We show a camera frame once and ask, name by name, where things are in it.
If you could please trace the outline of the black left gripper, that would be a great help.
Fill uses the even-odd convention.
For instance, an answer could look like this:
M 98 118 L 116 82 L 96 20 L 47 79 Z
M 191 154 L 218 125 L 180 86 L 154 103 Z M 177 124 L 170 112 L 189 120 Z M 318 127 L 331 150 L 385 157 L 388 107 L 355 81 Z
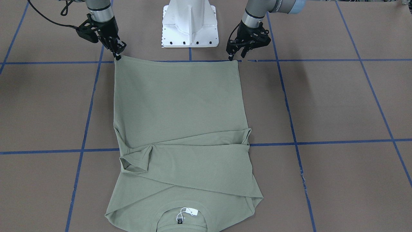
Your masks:
M 233 61 L 241 48 L 241 58 L 245 58 L 250 50 L 268 46 L 270 42 L 269 31 L 263 27 L 263 22 L 259 21 L 257 28 L 250 28 L 240 22 L 228 38 L 228 60 Z

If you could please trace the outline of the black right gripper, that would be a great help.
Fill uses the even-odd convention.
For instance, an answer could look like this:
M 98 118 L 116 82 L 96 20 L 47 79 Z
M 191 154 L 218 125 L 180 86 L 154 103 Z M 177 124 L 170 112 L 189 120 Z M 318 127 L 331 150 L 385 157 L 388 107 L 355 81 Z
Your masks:
M 113 14 L 92 14 L 91 23 L 94 25 L 94 31 L 99 41 L 106 49 L 114 52 L 116 61 L 122 58 L 121 53 L 125 50 L 127 44 L 121 41 L 118 36 L 119 28 Z

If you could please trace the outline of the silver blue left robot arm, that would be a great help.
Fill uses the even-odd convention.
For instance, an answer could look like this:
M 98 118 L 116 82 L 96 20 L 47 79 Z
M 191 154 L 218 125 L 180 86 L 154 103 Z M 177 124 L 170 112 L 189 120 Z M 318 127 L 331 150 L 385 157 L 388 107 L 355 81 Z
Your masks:
M 263 27 L 263 18 L 267 13 L 297 14 L 305 4 L 305 0 L 249 0 L 240 23 L 228 38 L 228 59 L 232 61 L 240 50 L 244 58 L 250 50 L 268 46 L 271 42 L 269 31 Z

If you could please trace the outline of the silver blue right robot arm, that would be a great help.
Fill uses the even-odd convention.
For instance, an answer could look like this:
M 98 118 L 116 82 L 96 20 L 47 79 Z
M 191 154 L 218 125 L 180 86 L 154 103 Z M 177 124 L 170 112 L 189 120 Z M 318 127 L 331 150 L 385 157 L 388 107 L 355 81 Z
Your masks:
M 120 40 L 119 28 L 114 16 L 110 0 L 86 0 L 86 6 L 90 13 L 85 21 L 86 33 L 94 44 L 101 42 L 108 49 L 113 57 L 118 61 L 126 44 Z

